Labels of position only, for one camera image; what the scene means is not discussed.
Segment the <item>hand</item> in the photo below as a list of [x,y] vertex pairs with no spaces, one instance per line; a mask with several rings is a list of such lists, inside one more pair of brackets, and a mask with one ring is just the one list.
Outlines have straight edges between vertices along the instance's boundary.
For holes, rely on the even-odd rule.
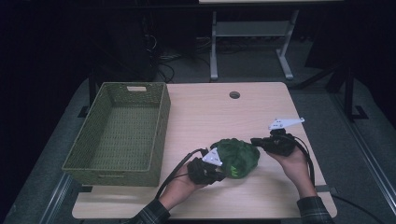
[[305,155],[299,148],[295,147],[288,157],[269,152],[267,152],[267,154],[280,163],[285,175],[293,182],[299,191],[300,198],[318,196],[309,178]]
[[205,187],[206,185],[194,184],[188,175],[187,163],[184,164],[177,171],[175,176],[181,175],[173,179],[165,191],[161,195],[159,201],[169,211],[176,205],[183,203],[187,198],[190,197],[196,190]]

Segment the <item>dark background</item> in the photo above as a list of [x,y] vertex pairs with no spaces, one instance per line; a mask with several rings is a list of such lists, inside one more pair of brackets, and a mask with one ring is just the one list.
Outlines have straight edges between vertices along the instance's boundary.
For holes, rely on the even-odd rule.
[[[293,36],[315,40],[308,66],[325,69],[338,61],[350,66],[396,126],[396,10],[390,2],[336,8],[324,14],[303,10]],[[65,0],[3,0],[0,10],[1,220],[73,93],[89,74],[96,74],[99,82],[114,78],[150,81],[155,76],[156,62],[145,52],[145,39],[121,48],[125,41],[149,32],[193,54],[194,38],[210,35],[210,12],[158,12],[149,21],[152,26],[142,28],[136,27],[142,24],[140,14],[87,11]],[[115,28],[115,24],[124,26]],[[120,32],[131,27],[135,32],[128,35],[130,39],[122,39],[125,35]],[[92,37],[120,62],[96,48]]]

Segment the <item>rectangular basket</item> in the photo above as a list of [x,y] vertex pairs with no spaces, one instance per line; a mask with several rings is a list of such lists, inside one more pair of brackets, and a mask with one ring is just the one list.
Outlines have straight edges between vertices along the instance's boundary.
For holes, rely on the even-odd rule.
[[165,83],[103,83],[62,169],[83,185],[158,186],[170,105]]

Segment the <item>green object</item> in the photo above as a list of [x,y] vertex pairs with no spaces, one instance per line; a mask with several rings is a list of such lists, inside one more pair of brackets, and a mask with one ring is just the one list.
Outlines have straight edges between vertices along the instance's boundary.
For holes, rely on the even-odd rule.
[[103,83],[62,169],[83,185],[158,186],[170,105],[165,83]]
[[218,149],[221,170],[229,178],[240,179],[257,167],[260,151],[250,143],[232,139],[221,139],[211,148]]

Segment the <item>basket handle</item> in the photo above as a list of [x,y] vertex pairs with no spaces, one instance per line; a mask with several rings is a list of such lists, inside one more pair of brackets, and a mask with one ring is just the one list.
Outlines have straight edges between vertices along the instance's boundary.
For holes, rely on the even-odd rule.
[[147,91],[146,87],[127,86],[128,91]]
[[124,178],[124,175],[98,175],[99,178]]

